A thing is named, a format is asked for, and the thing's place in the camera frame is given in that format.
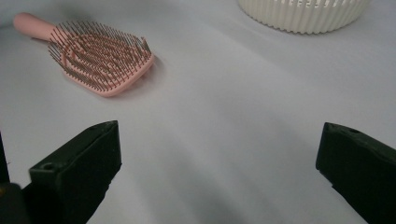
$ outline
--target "hairbrush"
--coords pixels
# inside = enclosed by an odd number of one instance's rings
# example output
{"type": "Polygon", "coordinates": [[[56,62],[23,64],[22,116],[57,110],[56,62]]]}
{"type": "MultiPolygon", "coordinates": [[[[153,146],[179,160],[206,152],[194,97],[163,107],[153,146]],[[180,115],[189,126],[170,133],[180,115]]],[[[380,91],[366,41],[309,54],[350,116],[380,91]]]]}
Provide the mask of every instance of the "hairbrush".
{"type": "Polygon", "coordinates": [[[22,12],[15,16],[14,27],[24,35],[49,41],[49,54],[64,74],[104,97],[126,90],[154,63],[144,37],[95,21],[65,21],[55,26],[22,12]]]}

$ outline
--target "hairbrush handle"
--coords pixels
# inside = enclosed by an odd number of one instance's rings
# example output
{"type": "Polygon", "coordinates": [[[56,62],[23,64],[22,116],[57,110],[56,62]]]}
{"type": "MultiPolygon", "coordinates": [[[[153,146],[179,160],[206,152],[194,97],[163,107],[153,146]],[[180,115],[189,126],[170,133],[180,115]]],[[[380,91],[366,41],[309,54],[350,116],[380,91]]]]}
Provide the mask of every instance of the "hairbrush handle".
{"type": "Polygon", "coordinates": [[[14,27],[24,35],[46,41],[50,41],[50,34],[55,28],[53,24],[27,12],[19,13],[14,17],[14,27]]]}

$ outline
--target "white table surface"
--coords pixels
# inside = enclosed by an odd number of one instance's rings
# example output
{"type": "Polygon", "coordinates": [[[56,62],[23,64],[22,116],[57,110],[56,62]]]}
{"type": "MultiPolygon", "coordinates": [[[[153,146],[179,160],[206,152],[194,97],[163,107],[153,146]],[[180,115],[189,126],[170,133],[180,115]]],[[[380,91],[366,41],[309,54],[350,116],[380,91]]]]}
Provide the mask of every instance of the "white table surface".
{"type": "Polygon", "coordinates": [[[396,1],[326,35],[292,35],[235,0],[0,4],[0,130],[12,182],[84,129],[120,123],[123,165],[89,223],[365,221],[315,168],[324,122],[396,147],[396,1]],[[118,97],[63,77],[21,11],[144,36],[157,59],[118,97]]]}

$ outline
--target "white ribbed container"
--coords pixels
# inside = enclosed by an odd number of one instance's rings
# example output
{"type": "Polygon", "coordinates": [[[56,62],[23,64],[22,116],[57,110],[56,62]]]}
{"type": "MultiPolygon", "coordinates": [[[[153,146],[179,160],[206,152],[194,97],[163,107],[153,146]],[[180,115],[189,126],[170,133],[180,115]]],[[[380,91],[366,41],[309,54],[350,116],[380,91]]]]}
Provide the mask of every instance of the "white ribbed container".
{"type": "Polygon", "coordinates": [[[276,29],[319,34],[356,20],[370,0],[238,0],[254,20],[276,29]]]}

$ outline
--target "hairbrush head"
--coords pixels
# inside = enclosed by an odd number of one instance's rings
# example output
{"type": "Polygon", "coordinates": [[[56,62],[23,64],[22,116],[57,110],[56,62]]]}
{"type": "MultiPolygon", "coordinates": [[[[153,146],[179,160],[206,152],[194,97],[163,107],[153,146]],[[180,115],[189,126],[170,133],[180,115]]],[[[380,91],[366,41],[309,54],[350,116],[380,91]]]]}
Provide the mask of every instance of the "hairbrush head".
{"type": "Polygon", "coordinates": [[[49,53],[64,74],[105,97],[127,89],[148,71],[155,58],[144,37],[98,22],[67,21],[53,26],[21,13],[14,25],[26,35],[48,40],[49,53]]]}

